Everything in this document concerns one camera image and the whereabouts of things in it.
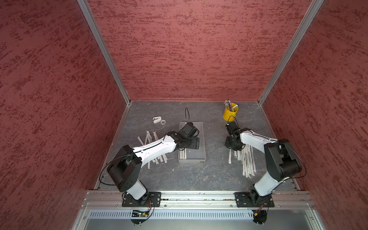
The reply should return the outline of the translucent plastic storage box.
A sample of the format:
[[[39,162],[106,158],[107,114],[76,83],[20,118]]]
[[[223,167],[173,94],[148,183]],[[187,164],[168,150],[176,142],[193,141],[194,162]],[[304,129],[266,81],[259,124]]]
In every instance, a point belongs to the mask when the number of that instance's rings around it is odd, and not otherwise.
[[[202,163],[206,161],[206,149],[205,149],[205,136],[204,136],[204,127],[203,122],[193,121],[194,126],[199,130],[199,135],[197,136],[200,139],[199,149],[187,149],[187,159],[179,160],[179,163]]]

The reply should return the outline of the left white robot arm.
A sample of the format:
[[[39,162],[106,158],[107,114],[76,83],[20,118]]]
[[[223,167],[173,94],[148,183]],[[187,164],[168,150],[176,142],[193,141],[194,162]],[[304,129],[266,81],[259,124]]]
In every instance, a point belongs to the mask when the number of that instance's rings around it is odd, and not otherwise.
[[[112,186],[122,193],[127,192],[135,201],[145,203],[149,192],[139,180],[141,168],[164,154],[187,148],[198,149],[198,135],[199,129],[192,122],[187,122],[178,132],[167,132],[155,142],[134,148],[123,146],[103,169],[111,177]]]

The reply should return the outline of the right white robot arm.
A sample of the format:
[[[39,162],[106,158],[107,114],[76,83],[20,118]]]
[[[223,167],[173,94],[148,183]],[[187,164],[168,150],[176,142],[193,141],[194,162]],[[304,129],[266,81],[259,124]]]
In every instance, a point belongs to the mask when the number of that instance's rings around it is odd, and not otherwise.
[[[253,206],[265,203],[281,183],[302,171],[301,160],[287,139],[272,139],[248,128],[241,129],[234,121],[225,127],[229,133],[226,148],[244,150],[248,145],[265,154],[267,172],[253,185],[248,195]]]

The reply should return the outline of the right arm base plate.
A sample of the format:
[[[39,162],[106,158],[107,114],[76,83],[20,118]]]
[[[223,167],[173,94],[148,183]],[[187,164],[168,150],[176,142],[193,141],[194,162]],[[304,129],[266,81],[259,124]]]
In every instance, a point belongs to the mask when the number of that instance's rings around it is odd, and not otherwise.
[[[235,192],[235,202],[238,208],[274,208],[275,204],[271,195],[260,196],[256,191]]]

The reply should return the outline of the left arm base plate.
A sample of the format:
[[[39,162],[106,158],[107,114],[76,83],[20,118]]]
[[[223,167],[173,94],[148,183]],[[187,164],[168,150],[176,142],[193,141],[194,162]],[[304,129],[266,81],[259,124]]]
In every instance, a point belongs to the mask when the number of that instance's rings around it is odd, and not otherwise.
[[[134,197],[125,192],[122,195],[122,207],[146,207],[146,208],[156,208],[160,206],[161,203],[161,192],[150,192],[148,191],[140,199],[136,200]]]

